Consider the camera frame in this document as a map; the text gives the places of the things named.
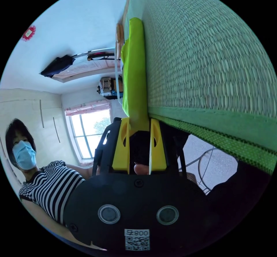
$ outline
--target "green fabric edge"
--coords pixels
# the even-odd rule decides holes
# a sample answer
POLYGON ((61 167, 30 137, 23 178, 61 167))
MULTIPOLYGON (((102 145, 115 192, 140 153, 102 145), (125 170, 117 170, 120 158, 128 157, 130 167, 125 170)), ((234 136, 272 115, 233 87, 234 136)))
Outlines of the green fabric edge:
POLYGON ((207 143, 214 145, 225 153, 255 166, 269 175, 273 174, 276 167, 277 152, 271 152, 265 148, 259 147, 258 145, 237 139, 236 137, 227 136, 223 133, 215 132, 187 122, 170 119, 152 113, 149 113, 149 117, 162 121, 172 127, 189 132, 207 143))
POLYGON ((148 107, 148 112, 202 126, 277 152, 277 119, 234 111, 148 107))

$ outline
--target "blue surgical mask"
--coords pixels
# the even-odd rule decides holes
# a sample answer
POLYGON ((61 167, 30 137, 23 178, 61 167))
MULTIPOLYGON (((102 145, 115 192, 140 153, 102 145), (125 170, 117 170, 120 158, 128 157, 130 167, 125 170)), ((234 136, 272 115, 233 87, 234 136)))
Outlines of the blue surgical mask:
POLYGON ((13 147, 12 152, 21 169, 27 171, 36 166, 35 151, 29 142, 20 141, 13 147))

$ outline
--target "woven mat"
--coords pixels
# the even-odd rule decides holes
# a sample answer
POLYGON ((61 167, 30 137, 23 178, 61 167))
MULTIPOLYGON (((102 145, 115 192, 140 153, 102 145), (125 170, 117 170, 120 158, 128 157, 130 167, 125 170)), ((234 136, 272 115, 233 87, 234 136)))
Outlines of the woven mat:
POLYGON ((150 116, 271 174, 277 78, 245 22, 218 0, 130 0, 125 40, 133 17, 144 24, 150 116))

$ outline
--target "striped shirt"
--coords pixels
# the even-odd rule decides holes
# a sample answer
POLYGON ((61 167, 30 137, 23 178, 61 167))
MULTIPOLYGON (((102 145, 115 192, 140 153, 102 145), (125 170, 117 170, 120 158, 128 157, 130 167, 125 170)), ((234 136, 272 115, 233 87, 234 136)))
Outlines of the striped shirt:
POLYGON ((53 161, 23 182, 19 197, 39 205, 52 219, 65 226, 63 211, 69 196, 85 179, 63 161, 53 161))

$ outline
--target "floor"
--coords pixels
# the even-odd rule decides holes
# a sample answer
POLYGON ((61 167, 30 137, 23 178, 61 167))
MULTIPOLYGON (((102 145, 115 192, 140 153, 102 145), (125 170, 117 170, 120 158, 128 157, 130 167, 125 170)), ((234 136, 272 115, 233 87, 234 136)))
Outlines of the floor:
MULTIPOLYGON (((213 146, 202 141, 201 139, 190 135, 185 146, 184 156, 186 164, 199 158, 206 150, 212 149, 213 146)), ((200 173, 203 177, 205 184, 212 189, 215 185, 223 183, 228 180, 237 171, 237 161, 230 155, 222 152, 221 150, 213 150, 206 153, 200 162, 200 173)), ((196 180, 200 183, 200 176, 198 173, 198 161, 187 167, 187 172, 193 173, 196 176, 196 180)), ((200 183, 199 186, 205 189, 205 186, 200 183)))

